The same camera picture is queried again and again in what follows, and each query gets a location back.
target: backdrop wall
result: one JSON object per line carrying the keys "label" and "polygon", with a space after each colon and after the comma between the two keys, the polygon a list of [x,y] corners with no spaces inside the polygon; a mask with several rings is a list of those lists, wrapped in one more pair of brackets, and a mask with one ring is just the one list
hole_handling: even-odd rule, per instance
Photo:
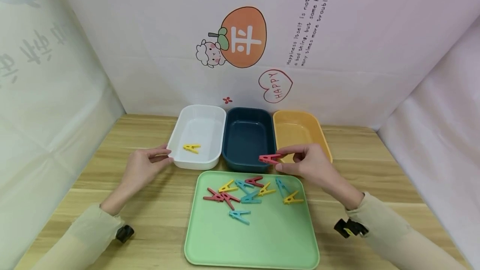
{"label": "backdrop wall", "polygon": [[379,130],[474,269],[480,269],[480,18]]}
{"label": "backdrop wall", "polygon": [[123,108],[62,0],[0,0],[0,269],[11,270]]}
{"label": "backdrop wall", "polygon": [[480,13],[480,0],[69,1],[128,113],[302,109],[373,128]]}

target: blue clothespin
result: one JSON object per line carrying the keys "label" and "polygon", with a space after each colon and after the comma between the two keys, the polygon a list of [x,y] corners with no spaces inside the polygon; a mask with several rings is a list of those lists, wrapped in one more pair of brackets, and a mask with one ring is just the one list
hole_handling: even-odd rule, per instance
{"label": "blue clothespin", "polygon": [[242,198],[240,198],[240,202],[241,203],[262,203],[262,201],[259,199],[253,199],[255,196],[258,195],[258,193],[260,193],[260,190],[256,190],[255,192],[247,194]]}
{"label": "blue clothespin", "polygon": [[249,184],[247,182],[243,182],[243,181],[238,180],[238,179],[235,180],[235,185],[237,185],[237,187],[239,187],[247,195],[250,194],[250,192],[247,191],[247,187],[253,188],[252,184]]}
{"label": "blue clothespin", "polygon": [[285,194],[283,193],[283,191],[287,191],[287,195],[290,195],[291,192],[287,189],[287,187],[285,187],[285,185],[283,184],[283,182],[281,181],[280,178],[275,178],[275,183],[277,184],[277,187],[278,187],[278,191],[280,191],[280,194],[282,195],[282,198],[285,198]]}
{"label": "blue clothespin", "polygon": [[250,211],[249,210],[231,210],[230,212],[228,212],[228,215],[230,215],[234,219],[237,219],[238,221],[245,223],[246,225],[250,225],[250,221],[242,217],[243,214],[250,214]]}

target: cartoon orange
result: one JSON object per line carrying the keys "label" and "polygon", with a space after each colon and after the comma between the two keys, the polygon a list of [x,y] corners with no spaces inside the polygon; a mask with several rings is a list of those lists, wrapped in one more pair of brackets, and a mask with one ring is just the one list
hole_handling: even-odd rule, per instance
{"label": "cartoon orange", "polygon": [[225,59],[238,68],[255,65],[267,42],[267,25],[262,13],[255,7],[237,8],[225,17],[221,27],[226,29],[224,36],[228,40],[226,46],[220,42]]}

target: red flower drawing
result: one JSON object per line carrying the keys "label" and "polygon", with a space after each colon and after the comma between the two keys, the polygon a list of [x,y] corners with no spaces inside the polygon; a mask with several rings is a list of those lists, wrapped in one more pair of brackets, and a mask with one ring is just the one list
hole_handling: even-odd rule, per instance
{"label": "red flower drawing", "polygon": [[222,99],[223,99],[223,101],[225,102],[225,105],[228,105],[228,103],[233,102],[233,101],[230,99],[230,97],[222,98]]}

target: wooden table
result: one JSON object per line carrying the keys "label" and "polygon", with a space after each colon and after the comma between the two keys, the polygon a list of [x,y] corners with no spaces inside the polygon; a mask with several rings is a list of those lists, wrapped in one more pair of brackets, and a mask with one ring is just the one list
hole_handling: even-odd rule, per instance
{"label": "wooden table", "polygon": [[[124,115],[57,207],[17,269],[30,269],[70,223],[90,204],[100,203],[123,174],[129,154],[166,143],[176,118]],[[372,129],[325,125],[325,137],[338,171],[360,190],[391,206],[420,233],[466,265],[439,222]],[[226,169],[223,160],[215,170]],[[183,254],[190,208],[199,171],[171,166],[134,197],[121,212],[135,235],[113,241],[91,269],[220,269],[190,265]],[[379,258],[359,237],[344,239],[333,230],[346,219],[343,207],[319,188],[303,182],[312,214],[320,264],[317,269],[396,269]]]}

